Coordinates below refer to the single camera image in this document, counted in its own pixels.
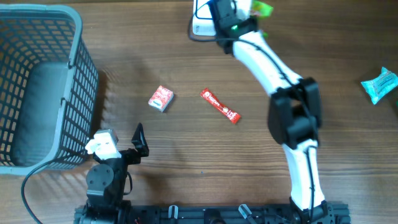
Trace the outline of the small red white box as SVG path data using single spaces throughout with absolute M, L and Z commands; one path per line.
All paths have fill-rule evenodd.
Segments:
M 173 91 L 160 85 L 151 96 L 148 104 L 157 110 L 163 112 L 174 97 Z

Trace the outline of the red Nescafe coffee stick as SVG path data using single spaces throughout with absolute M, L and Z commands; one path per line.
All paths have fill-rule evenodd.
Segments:
M 241 115 L 234 110 L 230 109 L 226 105 L 222 104 L 219 99 L 208 89 L 205 88 L 201 93 L 200 96 L 209 102 L 214 108 L 216 108 L 220 113 L 222 113 L 225 117 L 227 117 L 233 124 L 236 124 Z

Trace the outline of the green Haribo gummy bag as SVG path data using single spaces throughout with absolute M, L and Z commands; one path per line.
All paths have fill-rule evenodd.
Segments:
M 259 30 L 259 20 L 271 16 L 274 8 L 262 1 L 252 0 L 250 8 L 250 18 L 253 20 L 256 30 Z

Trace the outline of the mint Zappy wipes pack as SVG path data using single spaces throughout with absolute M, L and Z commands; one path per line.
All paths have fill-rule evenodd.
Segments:
M 397 75 L 385 67 L 381 68 L 378 77 L 361 82 L 371 102 L 376 105 L 385 95 L 397 87 Z

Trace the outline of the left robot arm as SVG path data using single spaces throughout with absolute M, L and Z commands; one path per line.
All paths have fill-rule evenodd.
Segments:
M 129 223 L 131 202 L 123 199 L 129 194 L 124 191 L 126 181 L 132 185 L 128 166 L 140 164 L 141 159 L 149 155 L 141 123 L 131 142 L 133 148 L 118 150 L 118 137 L 112 129 L 100 129 L 88 141 L 85 149 L 98 164 L 87 173 L 88 200 L 75 210 L 75 223 Z

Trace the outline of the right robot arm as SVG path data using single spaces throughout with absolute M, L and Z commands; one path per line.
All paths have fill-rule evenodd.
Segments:
M 292 182 L 290 203 L 301 223 L 327 215 L 317 148 L 321 97 L 313 78 L 302 78 L 273 52 L 251 14 L 252 1 L 209 1 L 217 44 L 243 63 L 270 98 L 268 128 L 285 152 Z

